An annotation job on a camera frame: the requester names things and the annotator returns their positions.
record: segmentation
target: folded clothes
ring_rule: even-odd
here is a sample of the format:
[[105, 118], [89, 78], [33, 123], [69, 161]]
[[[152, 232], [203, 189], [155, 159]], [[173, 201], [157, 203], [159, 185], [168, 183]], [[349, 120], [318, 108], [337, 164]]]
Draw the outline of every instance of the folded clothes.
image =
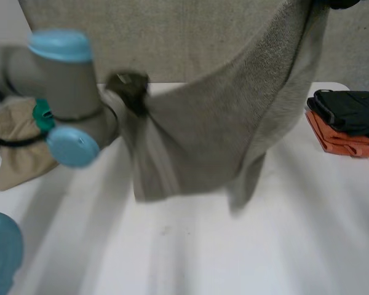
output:
[[[40, 134], [33, 119], [34, 100], [22, 100], [0, 109], [0, 138], [23, 140]], [[20, 148], [2, 147], [0, 191], [41, 176], [57, 166], [44, 141]]]
[[369, 92], [319, 90], [307, 105], [334, 130], [369, 137]]
[[369, 138], [366, 136], [349, 136], [344, 132], [337, 132], [312, 111], [308, 111], [306, 117], [325, 152], [369, 157]]

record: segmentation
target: gray towel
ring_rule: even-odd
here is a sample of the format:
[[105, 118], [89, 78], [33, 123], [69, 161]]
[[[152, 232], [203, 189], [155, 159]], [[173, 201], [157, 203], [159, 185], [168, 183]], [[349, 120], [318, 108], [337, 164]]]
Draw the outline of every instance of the gray towel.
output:
[[126, 110], [122, 136], [132, 152], [137, 200], [229, 185], [231, 208], [246, 204], [267, 149], [303, 113], [327, 22], [322, 2], [285, 0], [233, 60], [149, 97], [147, 118]]

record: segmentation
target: light blue joint cap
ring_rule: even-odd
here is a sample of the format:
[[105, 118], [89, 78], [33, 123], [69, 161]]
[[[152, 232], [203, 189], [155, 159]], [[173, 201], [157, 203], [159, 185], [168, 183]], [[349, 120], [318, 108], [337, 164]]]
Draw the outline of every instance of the light blue joint cap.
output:
[[89, 39], [73, 29], [50, 29], [34, 32], [29, 49], [36, 55], [64, 63], [85, 63], [92, 60]]
[[71, 168], [90, 165], [100, 152], [100, 147], [90, 135], [73, 127], [54, 128], [48, 134], [47, 144], [54, 159]]

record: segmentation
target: towel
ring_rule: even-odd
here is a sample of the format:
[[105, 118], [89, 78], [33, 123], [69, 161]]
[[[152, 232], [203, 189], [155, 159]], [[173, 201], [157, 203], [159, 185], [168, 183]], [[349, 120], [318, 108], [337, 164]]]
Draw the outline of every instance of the towel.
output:
[[126, 109], [138, 201], [229, 188], [231, 209], [250, 199], [265, 153], [303, 113], [327, 23], [325, 1], [285, 0], [232, 59], [171, 92]]
[[368, 137], [349, 136], [344, 132], [337, 132], [313, 111], [306, 112], [306, 117], [325, 152], [353, 157], [369, 157]]
[[[21, 100], [0, 109], [0, 138], [22, 140], [38, 135], [32, 113], [34, 100]], [[21, 148], [2, 147], [0, 191], [5, 191], [47, 173], [57, 166], [45, 142]]]

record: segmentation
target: blue object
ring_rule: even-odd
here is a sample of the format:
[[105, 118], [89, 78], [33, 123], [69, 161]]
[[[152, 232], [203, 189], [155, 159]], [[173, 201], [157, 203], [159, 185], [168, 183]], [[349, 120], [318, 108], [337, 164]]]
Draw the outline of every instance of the blue object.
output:
[[89, 39], [80, 31], [51, 29], [31, 35], [29, 49], [40, 57], [64, 63], [83, 63], [92, 60]]
[[6, 295], [23, 259], [23, 239], [16, 222], [0, 213], [0, 295]]
[[90, 135], [73, 127], [54, 128], [48, 134], [47, 144], [55, 160], [71, 168], [88, 166], [100, 152]]

